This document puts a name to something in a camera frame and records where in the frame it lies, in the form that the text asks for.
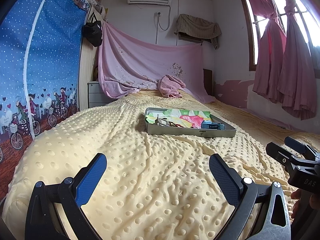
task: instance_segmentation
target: pink curtain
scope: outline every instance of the pink curtain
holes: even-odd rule
[[[277,90],[282,68],[286,37],[279,26],[276,7],[272,0],[249,0],[255,15],[269,22],[259,43],[259,56],[253,91],[273,103],[282,102]]]
[[[283,94],[282,108],[294,117],[316,116],[316,78],[313,63],[295,14],[295,0],[285,0],[288,17],[287,41],[277,90]]]

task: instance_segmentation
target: hand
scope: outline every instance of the hand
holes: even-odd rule
[[[291,194],[292,199],[298,199],[298,201],[294,204],[292,209],[292,215],[291,218],[294,219],[297,215],[297,212],[299,210],[300,206],[300,198],[301,198],[301,192],[302,190],[299,188],[297,191],[293,192]],[[320,210],[320,194],[312,194],[309,200],[309,204],[311,208]]]

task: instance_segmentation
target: metal tray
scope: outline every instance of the metal tray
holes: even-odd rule
[[[163,112],[167,109],[164,108],[152,108],[149,107],[146,109],[145,116],[148,115],[150,112],[157,113]],[[233,138],[236,134],[236,129],[232,127],[230,124],[224,122],[223,120],[215,117],[214,115],[210,114],[210,117],[213,122],[216,123],[223,123],[225,130],[211,130],[211,129],[195,129],[195,128],[180,128],[180,127],[165,127],[156,124],[148,123],[146,118],[146,127],[147,133],[151,135],[195,135],[204,138],[215,138],[215,137],[226,137],[226,138]]]

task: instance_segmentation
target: bumpy blanket texture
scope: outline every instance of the bumpy blanket texture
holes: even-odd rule
[[[38,136],[16,167],[2,217],[18,240],[34,184],[60,183],[104,153],[108,167],[84,213],[103,239],[212,239],[234,210],[210,173],[209,156],[219,153],[242,177],[270,185],[279,181],[292,213],[293,187],[282,166],[268,157],[265,146],[283,144],[286,136],[320,149],[319,137],[276,127],[220,102],[203,105],[190,95],[162,98],[141,91],[107,106],[79,112]],[[211,111],[236,127],[234,138],[153,136],[146,133],[147,107]],[[58,206],[71,239],[76,239]],[[257,208],[242,238],[250,231]]]

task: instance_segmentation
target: screw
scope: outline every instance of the screw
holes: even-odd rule
[[[36,187],[41,187],[42,186],[42,181],[38,181],[35,186]]]
[[[243,179],[243,181],[244,181],[245,184],[251,184],[251,183],[252,183],[252,179],[250,179],[250,178],[248,178],[248,177],[245,177],[245,178]]]
[[[71,177],[65,178],[63,182],[65,184],[70,184],[72,182],[72,178]]]
[[[280,184],[279,182],[277,182],[277,181],[275,181],[275,182],[273,183],[273,185],[275,185],[275,187],[281,187],[281,184]]]

